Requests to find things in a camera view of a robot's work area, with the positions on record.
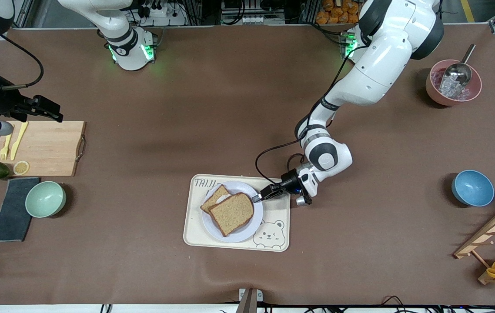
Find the yellow knife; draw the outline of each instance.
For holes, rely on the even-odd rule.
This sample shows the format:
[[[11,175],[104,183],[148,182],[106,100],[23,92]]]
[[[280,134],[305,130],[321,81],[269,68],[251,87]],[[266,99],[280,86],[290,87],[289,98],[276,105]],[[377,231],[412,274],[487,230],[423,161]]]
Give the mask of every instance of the yellow knife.
[[[12,160],[12,161],[13,161],[13,159],[15,159],[15,154],[17,152],[17,148],[19,148],[19,143],[21,143],[21,138],[23,138],[23,134],[25,133],[27,126],[29,126],[29,122],[21,123],[21,128],[19,129],[19,135],[17,135],[17,140],[15,141],[13,146],[11,146],[10,160]]]

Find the white plate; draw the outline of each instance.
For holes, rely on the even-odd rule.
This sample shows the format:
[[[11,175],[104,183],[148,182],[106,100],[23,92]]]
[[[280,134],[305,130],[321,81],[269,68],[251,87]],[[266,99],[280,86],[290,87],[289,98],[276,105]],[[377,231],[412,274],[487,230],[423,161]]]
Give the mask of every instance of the white plate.
[[[217,186],[214,186],[211,190],[207,192],[207,196],[205,196],[203,203],[207,201],[208,198],[210,198],[214,192],[220,187],[221,184],[218,184]],[[228,190],[230,194],[237,194],[238,192],[243,192],[247,194],[250,198],[252,196],[257,196],[257,192],[253,189],[252,186],[242,183],[242,182],[224,182],[222,183],[224,187]],[[222,202],[224,199],[226,199],[224,196],[222,196],[217,203]],[[238,228],[237,230],[234,230],[234,232],[231,232],[228,236],[223,236],[220,230],[218,229],[218,226],[216,225],[216,222],[214,222],[213,218],[201,210],[202,213],[202,218],[203,218],[203,225],[205,225],[205,228],[207,231],[214,236],[214,238],[221,240],[222,242],[241,242],[244,241],[251,236],[257,231],[259,228],[259,225],[261,224],[261,221],[263,220],[263,204],[259,201],[257,203],[253,204],[253,216],[251,220],[245,224],[244,226]]]

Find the blue bowl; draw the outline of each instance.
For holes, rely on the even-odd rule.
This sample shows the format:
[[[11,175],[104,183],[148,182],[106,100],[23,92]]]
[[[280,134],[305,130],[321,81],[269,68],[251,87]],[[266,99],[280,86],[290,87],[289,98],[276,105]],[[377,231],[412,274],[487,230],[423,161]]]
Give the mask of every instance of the blue bowl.
[[[489,178],[470,169],[458,173],[452,181],[452,193],[468,206],[486,206],[495,197],[495,189]]]

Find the bear illustration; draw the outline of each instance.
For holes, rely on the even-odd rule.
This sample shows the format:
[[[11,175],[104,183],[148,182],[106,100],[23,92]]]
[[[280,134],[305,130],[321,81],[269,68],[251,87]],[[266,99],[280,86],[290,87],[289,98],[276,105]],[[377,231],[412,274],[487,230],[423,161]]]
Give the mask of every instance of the bear illustration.
[[[259,229],[253,235],[255,246],[259,247],[261,245],[265,248],[281,248],[286,242],[283,229],[284,222],[282,220],[277,220],[274,223],[266,223],[262,220]]]

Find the yellow floor line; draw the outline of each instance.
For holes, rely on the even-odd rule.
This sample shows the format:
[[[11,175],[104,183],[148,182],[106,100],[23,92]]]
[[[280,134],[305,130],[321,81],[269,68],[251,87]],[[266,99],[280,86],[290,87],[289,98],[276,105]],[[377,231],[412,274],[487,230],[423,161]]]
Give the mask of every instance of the yellow floor line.
[[[462,4],[462,8],[464,9],[464,14],[466,14],[466,20],[468,20],[468,23],[474,23],[476,20],[474,20],[474,15],[472,15],[472,9],[470,8],[468,0],[460,0],[460,3]]]

